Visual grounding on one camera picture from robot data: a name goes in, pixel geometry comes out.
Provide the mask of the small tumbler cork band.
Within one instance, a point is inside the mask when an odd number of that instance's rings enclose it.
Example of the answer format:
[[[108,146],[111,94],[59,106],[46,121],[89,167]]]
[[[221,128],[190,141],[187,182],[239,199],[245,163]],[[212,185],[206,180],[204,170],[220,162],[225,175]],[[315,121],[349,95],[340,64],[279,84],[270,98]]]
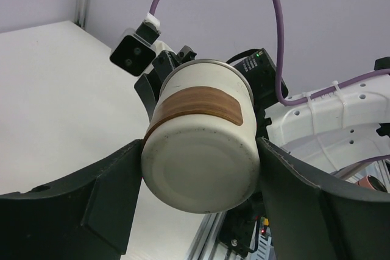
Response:
[[[143,139],[145,184],[165,204],[219,213],[247,200],[260,170],[248,81],[217,60],[189,61],[167,76]]]

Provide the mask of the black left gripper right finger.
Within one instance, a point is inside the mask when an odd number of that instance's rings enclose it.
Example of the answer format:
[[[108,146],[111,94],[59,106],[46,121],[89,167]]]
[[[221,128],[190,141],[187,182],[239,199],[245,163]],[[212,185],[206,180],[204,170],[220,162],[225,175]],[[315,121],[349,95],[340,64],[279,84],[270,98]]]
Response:
[[[277,259],[389,259],[389,194],[340,180],[257,139]]]

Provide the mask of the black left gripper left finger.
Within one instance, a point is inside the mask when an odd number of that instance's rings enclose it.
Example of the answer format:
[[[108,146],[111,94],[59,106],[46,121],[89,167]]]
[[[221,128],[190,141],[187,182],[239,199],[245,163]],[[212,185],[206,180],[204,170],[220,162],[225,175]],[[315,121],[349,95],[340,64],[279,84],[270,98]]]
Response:
[[[58,180],[1,195],[2,259],[120,259],[141,186],[140,139]]]

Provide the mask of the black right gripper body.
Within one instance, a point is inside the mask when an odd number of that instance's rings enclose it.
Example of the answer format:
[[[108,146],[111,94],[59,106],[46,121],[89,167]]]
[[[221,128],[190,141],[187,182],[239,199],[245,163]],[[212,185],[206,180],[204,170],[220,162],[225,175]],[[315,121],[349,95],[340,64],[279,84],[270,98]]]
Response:
[[[152,117],[162,83],[168,74],[185,62],[195,59],[196,53],[189,46],[184,46],[177,54],[170,50],[163,50],[151,63],[151,72],[144,73],[138,78],[134,89],[146,109],[148,118]],[[272,121],[265,117],[265,109],[278,103],[274,62],[264,48],[241,52],[227,60],[227,64],[231,65],[234,61],[237,63],[233,67],[245,77],[252,89],[257,120],[256,137],[268,138],[266,127],[271,125]]]

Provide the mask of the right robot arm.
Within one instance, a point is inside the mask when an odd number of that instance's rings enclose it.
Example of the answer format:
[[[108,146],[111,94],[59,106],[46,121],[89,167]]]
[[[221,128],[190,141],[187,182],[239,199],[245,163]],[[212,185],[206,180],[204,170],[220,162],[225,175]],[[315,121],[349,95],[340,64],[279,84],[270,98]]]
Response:
[[[277,102],[276,70],[264,50],[231,66],[181,61],[163,50],[135,90],[150,124],[143,138],[146,181],[257,178],[256,139],[277,146],[307,136],[389,122],[389,73],[372,71],[300,99]]]

